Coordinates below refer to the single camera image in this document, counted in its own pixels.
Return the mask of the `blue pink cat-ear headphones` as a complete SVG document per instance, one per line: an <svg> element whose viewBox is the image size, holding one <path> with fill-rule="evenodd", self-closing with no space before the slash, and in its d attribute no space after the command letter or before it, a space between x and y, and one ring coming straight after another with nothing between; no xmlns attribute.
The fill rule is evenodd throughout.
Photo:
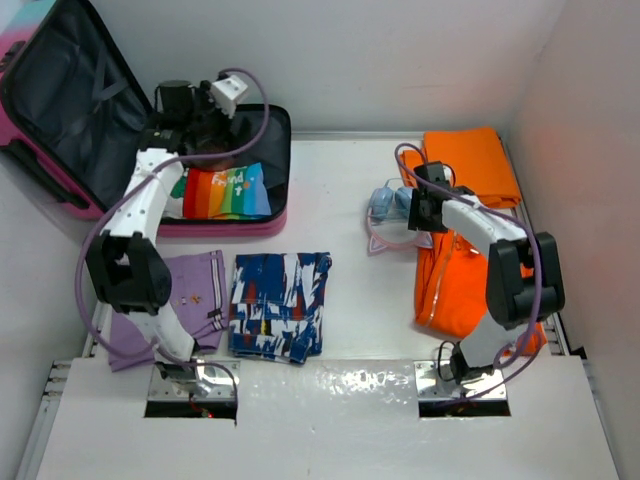
<svg viewBox="0 0 640 480"><path fill-rule="evenodd" d="M399 180L400 177L387 179L370 196L365 215L365 226L368 233L367 254L369 256L387 251L433 248L432 236L428 232L417 231L411 239L391 241L385 239L375 230L385 222L407 223L409 220L413 189L408 186L398 188L390 186L393 181Z"/></svg>

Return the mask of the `rainbow striped white t-shirt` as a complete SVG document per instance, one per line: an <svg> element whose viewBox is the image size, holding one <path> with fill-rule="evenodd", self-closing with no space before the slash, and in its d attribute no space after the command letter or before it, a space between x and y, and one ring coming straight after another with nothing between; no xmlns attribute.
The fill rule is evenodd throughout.
<svg viewBox="0 0 640 480"><path fill-rule="evenodd" d="M187 169L164 215L187 220L255 220L272 214L259 163L220 171Z"/></svg>

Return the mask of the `blue white patterned shorts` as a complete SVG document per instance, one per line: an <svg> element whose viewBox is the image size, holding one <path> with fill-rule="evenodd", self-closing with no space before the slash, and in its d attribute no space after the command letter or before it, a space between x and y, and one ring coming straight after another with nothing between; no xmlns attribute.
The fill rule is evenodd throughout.
<svg viewBox="0 0 640 480"><path fill-rule="evenodd" d="M331 267L328 252L236 256L229 351L296 365L320 355Z"/></svg>

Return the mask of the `purple shirt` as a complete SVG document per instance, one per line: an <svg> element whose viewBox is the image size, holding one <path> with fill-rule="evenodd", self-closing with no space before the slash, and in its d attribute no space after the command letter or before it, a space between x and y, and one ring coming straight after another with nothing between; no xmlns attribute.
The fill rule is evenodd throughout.
<svg viewBox="0 0 640 480"><path fill-rule="evenodd" d="M221 250L165 259L172 278L170 303L184 329L200 349L218 349L229 325L224 258ZM125 352L147 346L143 335L124 315L112 312L109 343ZM154 362L152 352L137 358L108 354L112 372Z"/></svg>

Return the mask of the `brown round case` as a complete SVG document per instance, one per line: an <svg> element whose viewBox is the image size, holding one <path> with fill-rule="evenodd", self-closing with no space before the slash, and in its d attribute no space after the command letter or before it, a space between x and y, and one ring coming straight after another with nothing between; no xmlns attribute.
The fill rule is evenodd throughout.
<svg viewBox="0 0 640 480"><path fill-rule="evenodd" d="M235 157L234 154L230 154L230 148L228 144L218 142L205 142L198 144L191 152L192 155L217 155L222 154L223 160L231 160Z"/></svg>

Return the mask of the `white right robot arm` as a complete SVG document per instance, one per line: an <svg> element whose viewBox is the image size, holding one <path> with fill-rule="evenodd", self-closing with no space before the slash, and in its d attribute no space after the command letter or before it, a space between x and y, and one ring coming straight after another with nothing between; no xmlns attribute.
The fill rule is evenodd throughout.
<svg viewBox="0 0 640 480"><path fill-rule="evenodd" d="M435 184L413 190L408 228L450 230L487 261L484 316L449 357L449 380L461 384L506 366L513 347L524 353L538 322L565 304L558 248L547 233L535 234L519 219L484 206L474 195Z"/></svg>

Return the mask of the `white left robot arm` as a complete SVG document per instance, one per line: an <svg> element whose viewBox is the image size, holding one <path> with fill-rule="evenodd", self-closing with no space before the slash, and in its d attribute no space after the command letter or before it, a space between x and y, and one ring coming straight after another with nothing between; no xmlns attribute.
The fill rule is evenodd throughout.
<svg viewBox="0 0 640 480"><path fill-rule="evenodd" d="M193 379L205 361L170 302L172 279L156 248L171 191L185 169L217 167L251 148L257 138L234 147L226 134L248 93L237 71L194 85L165 81L138 141L134 172L123 197L97 221L81 248L76 272L88 272L98 300L123 315L142 334L145 347L126 352L95 333L109 353L122 359L154 356L160 374L175 382Z"/></svg>

